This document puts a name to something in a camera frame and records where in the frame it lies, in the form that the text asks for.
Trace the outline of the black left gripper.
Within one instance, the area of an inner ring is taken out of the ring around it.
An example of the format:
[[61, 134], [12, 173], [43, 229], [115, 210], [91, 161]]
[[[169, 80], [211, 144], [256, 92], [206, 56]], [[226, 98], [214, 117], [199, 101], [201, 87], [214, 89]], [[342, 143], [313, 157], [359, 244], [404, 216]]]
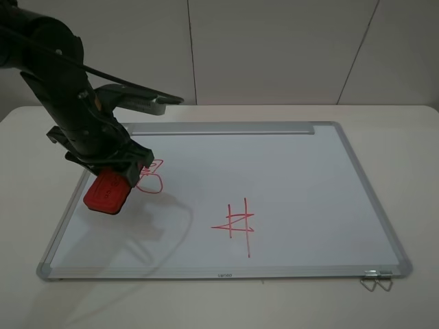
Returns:
[[94, 128], [74, 131], [54, 126], [47, 137], [67, 150], [67, 160], [94, 174], [112, 169], [123, 174], [131, 188], [138, 184], [142, 169], [152, 164], [152, 150], [131, 139], [119, 123], [98, 123]]

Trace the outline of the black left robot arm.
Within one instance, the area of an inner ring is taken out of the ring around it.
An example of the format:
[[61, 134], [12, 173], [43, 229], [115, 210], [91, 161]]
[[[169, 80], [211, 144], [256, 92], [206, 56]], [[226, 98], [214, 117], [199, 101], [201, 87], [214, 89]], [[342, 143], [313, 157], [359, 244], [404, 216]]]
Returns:
[[82, 41], [64, 23], [20, 9], [16, 1], [1, 2], [1, 68], [19, 70], [55, 121], [49, 140], [94, 175], [110, 169], [135, 187], [154, 154], [133, 141], [113, 114], [123, 91], [94, 89], [83, 59]]

